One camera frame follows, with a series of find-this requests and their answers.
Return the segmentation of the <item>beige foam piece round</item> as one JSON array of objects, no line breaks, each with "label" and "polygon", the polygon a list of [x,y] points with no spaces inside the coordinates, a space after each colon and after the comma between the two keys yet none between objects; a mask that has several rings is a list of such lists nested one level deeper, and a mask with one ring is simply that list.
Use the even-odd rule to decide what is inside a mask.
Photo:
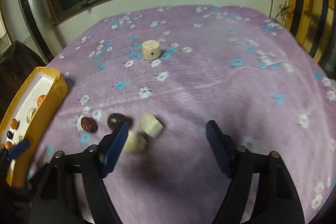
[{"label": "beige foam piece round", "polygon": [[129,131],[122,152],[129,154],[137,154],[145,151],[147,141],[139,133]]}]

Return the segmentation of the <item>dark red ridged fruit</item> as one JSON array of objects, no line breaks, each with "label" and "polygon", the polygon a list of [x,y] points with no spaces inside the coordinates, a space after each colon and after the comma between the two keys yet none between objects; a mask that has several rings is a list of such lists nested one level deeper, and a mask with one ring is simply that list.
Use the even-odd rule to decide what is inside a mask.
[{"label": "dark red ridged fruit", "polygon": [[80,121],[82,129],[89,133],[96,133],[98,131],[98,125],[93,118],[83,117]]}]

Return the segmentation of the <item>beige foam piece small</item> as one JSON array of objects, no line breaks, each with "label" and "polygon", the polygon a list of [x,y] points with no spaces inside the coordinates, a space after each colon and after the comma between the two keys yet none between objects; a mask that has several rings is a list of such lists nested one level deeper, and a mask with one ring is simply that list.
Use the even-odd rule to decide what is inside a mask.
[{"label": "beige foam piece small", "polygon": [[144,133],[152,137],[157,138],[163,131],[163,124],[153,114],[146,113],[139,122],[139,127]]}]

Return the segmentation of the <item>dark purple plum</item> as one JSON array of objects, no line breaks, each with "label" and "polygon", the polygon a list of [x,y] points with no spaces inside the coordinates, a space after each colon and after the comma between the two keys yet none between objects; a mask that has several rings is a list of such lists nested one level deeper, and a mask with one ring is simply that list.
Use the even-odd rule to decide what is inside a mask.
[{"label": "dark purple plum", "polygon": [[13,139],[13,136],[14,136],[14,133],[13,133],[13,132],[11,132],[11,131],[8,131],[8,132],[7,132],[7,138],[8,138],[8,139],[10,139],[10,140]]}]

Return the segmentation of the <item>dull orange fruit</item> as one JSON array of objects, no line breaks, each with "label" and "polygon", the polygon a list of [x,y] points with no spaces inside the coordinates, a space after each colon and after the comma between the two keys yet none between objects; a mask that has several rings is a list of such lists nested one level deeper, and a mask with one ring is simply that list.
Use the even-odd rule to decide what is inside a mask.
[{"label": "dull orange fruit", "polygon": [[17,130],[18,127],[19,127],[19,121],[16,120],[15,118],[12,118],[10,120],[10,127],[13,129],[13,130]]}]

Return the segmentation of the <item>large beige foam block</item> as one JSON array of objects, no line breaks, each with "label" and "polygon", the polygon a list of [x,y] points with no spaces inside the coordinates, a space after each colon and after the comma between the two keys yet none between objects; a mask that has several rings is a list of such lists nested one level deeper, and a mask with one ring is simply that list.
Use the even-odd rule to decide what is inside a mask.
[{"label": "large beige foam block", "polygon": [[32,107],[28,110],[28,113],[27,113],[27,116],[26,116],[27,123],[31,122],[31,120],[34,117],[36,111],[37,111],[37,108],[34,108],[34,107]]}]

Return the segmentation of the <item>bright orange fruit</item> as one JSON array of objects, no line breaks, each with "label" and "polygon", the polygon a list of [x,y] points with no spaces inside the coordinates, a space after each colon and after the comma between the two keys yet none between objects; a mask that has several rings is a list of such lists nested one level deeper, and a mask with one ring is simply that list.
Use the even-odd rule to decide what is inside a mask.
[{"label": "bright orange fruit", "polygon": [[37,99],[37,106],[40,107],[41,104],[43,103],[44,99],[45,99],[45,95],[40,95]]}]

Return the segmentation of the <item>small orange in tray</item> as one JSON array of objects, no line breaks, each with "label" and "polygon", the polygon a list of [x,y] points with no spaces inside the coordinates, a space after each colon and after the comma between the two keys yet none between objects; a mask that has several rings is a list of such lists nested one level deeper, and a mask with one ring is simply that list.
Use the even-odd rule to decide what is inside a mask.
[{"label": "small orange in tray", "polygon": [[10,142],[10,141],[7,141],[6,143],[5,143],[5,149],[11,149],[11,148],[13,148],[13,143],[12,142]]}]

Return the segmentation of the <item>dark plum near foam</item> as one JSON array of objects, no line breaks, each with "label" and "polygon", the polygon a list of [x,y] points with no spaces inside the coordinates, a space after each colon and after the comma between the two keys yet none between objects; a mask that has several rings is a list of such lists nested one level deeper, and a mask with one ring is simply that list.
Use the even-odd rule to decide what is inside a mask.
[{"label": "dark plum near foam", "polygon": [[111,131],[114,131],[116,128],[118,128],[119,124],[123,122],[128,123],[129,128],[131,128],[133,125],[132,118],[125,116],[123,114],[120,114],[120,113],[110,114],[110,116],[108,116],[108,119],[107,119],[107,124]]}]

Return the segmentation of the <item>yellow-rimmed white foam tray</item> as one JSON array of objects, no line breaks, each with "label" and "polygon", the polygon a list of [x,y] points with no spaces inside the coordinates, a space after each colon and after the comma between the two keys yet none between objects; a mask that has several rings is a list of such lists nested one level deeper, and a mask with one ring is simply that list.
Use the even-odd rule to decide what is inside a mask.
[{"label": "yellow-rimmed white foam tray", "polygon": [[62,73],[47,67],[36,67],[15,94],[1,121],[1,148],[7,142],[17,148],[25,139],[30,147],[5,172],[10,186],[24,186],[36,148],[67,94]]}]

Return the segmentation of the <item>dark coat on chair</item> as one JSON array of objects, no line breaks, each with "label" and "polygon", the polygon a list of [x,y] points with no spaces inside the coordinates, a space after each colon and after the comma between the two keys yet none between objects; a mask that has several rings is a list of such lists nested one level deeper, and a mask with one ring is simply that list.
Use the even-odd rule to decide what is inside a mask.
[{"label": "dark coat on chair", "polygon": [[3,119],[15,94],[36,67],[46,63],[28,46],[15,41],[1,55],[0,62],[0,108]]}]

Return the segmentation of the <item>purple floral tablecloth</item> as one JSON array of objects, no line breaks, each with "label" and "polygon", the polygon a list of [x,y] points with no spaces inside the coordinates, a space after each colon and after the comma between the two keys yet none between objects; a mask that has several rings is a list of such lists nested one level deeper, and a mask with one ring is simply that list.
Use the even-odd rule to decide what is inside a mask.
[{"label": "purple floral tablecloth", "polygon": [[[147,61],[142,43],[161,55]],[[335,186],[335,86],[291,33],[245,7],[159,7],[115,15],[84,31],[50,66],[69,93],[29,173],[56,151],[83,151],[110,132],[107,119],[153,114],[163,132],[124,153],[105,179],[124,223],[210,223],[227,191],[206,139],[214,120],[236,144],[278,151],[311,221]],[[96,133],[82,129],[93,118]]]}]

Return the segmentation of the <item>silver tower air conditioner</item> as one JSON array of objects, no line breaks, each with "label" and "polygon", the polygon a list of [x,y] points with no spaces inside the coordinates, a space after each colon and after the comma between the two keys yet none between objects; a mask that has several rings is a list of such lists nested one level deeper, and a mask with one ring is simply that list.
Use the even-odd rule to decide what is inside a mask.
[{"label": "silver tower air conditioner", "polygon": [[52,61],[62,50],[42,0],[18,0],[30,36],[46,63]]}]

